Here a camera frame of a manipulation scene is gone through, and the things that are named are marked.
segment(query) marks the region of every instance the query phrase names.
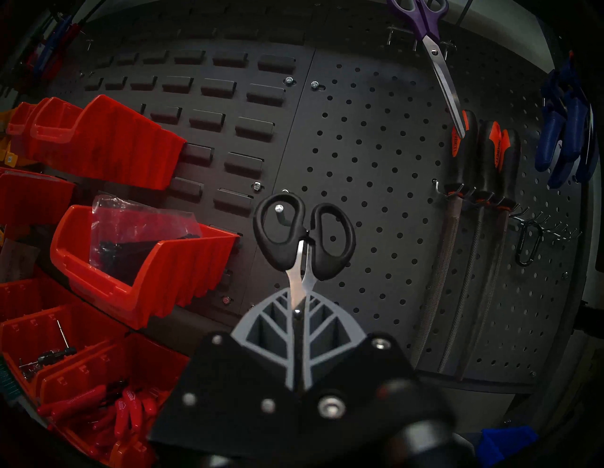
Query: scissor blade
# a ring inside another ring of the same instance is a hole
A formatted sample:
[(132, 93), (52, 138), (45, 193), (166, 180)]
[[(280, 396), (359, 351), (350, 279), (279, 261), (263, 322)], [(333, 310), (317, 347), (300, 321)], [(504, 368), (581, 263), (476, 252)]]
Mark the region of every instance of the scissor blade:
[(304, 300), (306, 297), (306, 292), (304, 291), (304, 287), (302, 285), (302, 254), (304, 252), (304, 241), (301, 240), (298, 242), (298, 252), (296, 254), (296, 262), (294, 266), (287, 270), (289, 278), (289, 307), (291, 310), (295, 310), (296, 307)]
[(447, 67), (443, 53), (440, 51), (439, 45), (428, 36), (424, 36), (422, 42), (432, 61), (434, 74), (439, 81), (440, 90), (445, 96), (445, 102), (447, 103), (447, 107), (453, 118), (453, 124), (455, 125), (457, 135), (463, 138), (466, 136), (466, 129), (461, 117), (461, 105), (459, 104), (457, 91), (455, 90), (455, 85), (453, 84), (453, 79), (449, 73), (449, 68)]

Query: plastic bag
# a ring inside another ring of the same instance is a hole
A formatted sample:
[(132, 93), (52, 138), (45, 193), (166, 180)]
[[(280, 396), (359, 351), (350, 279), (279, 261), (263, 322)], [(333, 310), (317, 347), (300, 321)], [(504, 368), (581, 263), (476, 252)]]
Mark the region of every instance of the plastic bag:
[(193, 213), (159, 210), (98, 195), (92, 203), (90, 265), (132, 286), (160, 240), (195, 239), (201, 235)]

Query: black pegboard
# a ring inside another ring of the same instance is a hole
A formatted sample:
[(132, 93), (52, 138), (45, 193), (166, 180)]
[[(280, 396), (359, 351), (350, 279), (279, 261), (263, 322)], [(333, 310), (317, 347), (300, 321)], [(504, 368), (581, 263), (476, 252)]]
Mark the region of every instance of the black pegboard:
[[(300, 195), (308, 208), (333, 202), (357, 226), (358, 247), (350, 267), (316, 289), (351, 311), (366, 331), (387, 331), (405, 349), (419, 321), (441, 231), (445, 201), (431, 181), (444, 175), (452, 127), (429, 60), (422, 50), (412, 52), (411, 42), (396, 35), (392, 45), (385, 46), (386, 27), (396, 21), (384, 5), (306, 2), (249, 8), (155, 2), (89, 25), (88, 39), (94, 40), (90, 50), (86, 38), (78, 38), (49, 95), (84, 106), (102, 92), (137, 111), (146, 104), (143, 113), (148, 117), (157, 106), (181, 107), (177, 125), (162, 125), (192, 144), (212, 147), (214, 158), (210, 165), (181, 161), (176, 169), (175, 176), (203, 184), (199, 200), (98, 181), (82, 181), (80, 191), (90, 197), (104, 190), (157, 207), (193, 211), (201, 222), (243, 234), (227, 265), (231, 273), (219, 290), (188, 307), (228, 324), (236, 323), (240, 314), (275, 289), (287, 286), (285, 274), (274, 271), (255, 248), (250, 212), (258, 199), (285, 188)], [(448, 64), (462, 105), (478, 118), (497, 119), (521, 135), (523, 157), (516, 192), (519, 203), (530, 206), (525, 216), (543, 211), (551, 215), (549, 225), (562, 222), (570, 230), (578, 227), (579, 186), (547, 190), (547, 175), (533, 168), (542, 124), (538, 88), (544, 72), (475, 34), (444, 23), (440, 28), (443, 38), (455, 40), (458, 46)], [(182, 49), (204, 50), (201, 64), (174, 63), (176, 51)], [(143, 64), (149, 54), (159, 57), (152, 61), (161, 61), (163, 55), (155, 53), (163, 51), (168, 51), (165, 63)], [(217, 66), (213, 57), (220, 51), (247, 53), (247, 61), (242, 68)], [(138, 54), (134, 64), (117, 65), (119, 54), (133, 53)], [(257, 62), (264, 54), (294, 57), (295, 70), (259, 70)], [(107, 57), (113, 57), (111, 64), (96, 68)], [(129, 80), (141, 74), (157, 76), (151, 91), (130, 90)], [(283, 83), (289, 75), (296, 81), (291, 87)], [(128, 78), (123, 90), (105, 90), (101, 83), (98, 91), (85, 91), (90, 77), (117, 83), (124, 76)], [(163, 91), (162, 84), (170, 76), (192, 78), (189, 93)], [(237, 82), (233, 96), (202, 95), (202, 81), (208, 78)], [(314, 80), (325, 89), (313, 90)], [(246, 93), (251, 84), (285, 89), (282, 106), (249, 102)], [(194, 110), (225, 114), (220, 132), (190, 127)], [(240, 136), (235, 128), (239, 117), (275, 123), (273, 136), (264, 141)], [(228, 171), (224, 162), (232, 152), (263, 159), (262, 172), (249, 177)], [(254, 181), (263, 185), (261, 192), (252, 189)], [(215, 194), (220, 188), (253, 197), (249, 211), (217, 205)], [(423, 371), (435, 372), (443, 353), (474, 217), (469, 210), (461, 218), (440, 304), (443, 313), (437, 314), (426, 343), (419, 365)], [(274, 218), (269, 217), (269, 229), (276, 237), (284, 235)], [(327, 222), (324, 235), (334, 251), (343, 245), (336, 223)], [(472, 358), (466, 374), (470, 379), (532, 385), (532, 372), (538, 375), (556, 333), (568, 293), (568, 281), (562, 277), (564, 272), (572, 273), (576, 241), (552, 244), (551, 236), (546, 236), (540, 257), (522, 269), (513, 261), (517, 239), (511, 222), (490, 326)], [(466, 315), (474, 311), (489, 246), (487, 235), (479, 249)], [(232, 302), (224, 305), (224, 296)], [(468, 318), (462, 320), (445, 371), (448, 375), (461, 353)]]

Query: metal hook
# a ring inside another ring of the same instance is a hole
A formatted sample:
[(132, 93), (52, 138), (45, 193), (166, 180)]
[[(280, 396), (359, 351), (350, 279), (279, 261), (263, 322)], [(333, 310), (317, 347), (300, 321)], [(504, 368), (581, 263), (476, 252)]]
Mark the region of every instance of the metal hook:
[[(528, 257), (528, 260), (522, 261), (522, 260), (520, 260), (520, 255), (522, 255), (524, 241), (526, 240), (527, 232), (529, 231), (530, 226), (535, 226), (537, 228), (538, 235), (537, 235), (537, 239), (535, 240), (535, 245), (533, 246), (533, 249), (531, 250), (531, 253)], [(535, 259), (535, 255), (537, 254), (537, 250), (539, 249), (539, 244), (541, 244), (542, 240), (543, 240), (543, 228), (540, 226), (540, 224), (535, 222), (534, 219), (530, 219), (530, 220), (526, 221), (522, 225), (522, 230), (520, 231), (520, 238), (518, 239), (518, 245), (516, 246), (516, 255), (515, 255), (516, 263), (519, 264), (520, 266), (529, 266), (531, 263), (533, 263), (533, 260)]]

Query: orange plastic bin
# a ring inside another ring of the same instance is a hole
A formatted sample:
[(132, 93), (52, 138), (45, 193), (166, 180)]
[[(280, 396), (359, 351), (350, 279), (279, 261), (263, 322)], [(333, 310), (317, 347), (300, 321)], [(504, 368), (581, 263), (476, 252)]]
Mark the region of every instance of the orange plastic bin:
[(90, 265), (91, 225), (91, 207), (71, 206), (54, 233), (50, 258), (73, 291), (133, 329), (214, 289), (238, 237), (200, 224), (199, 239), (160, 241), (128, 286)]

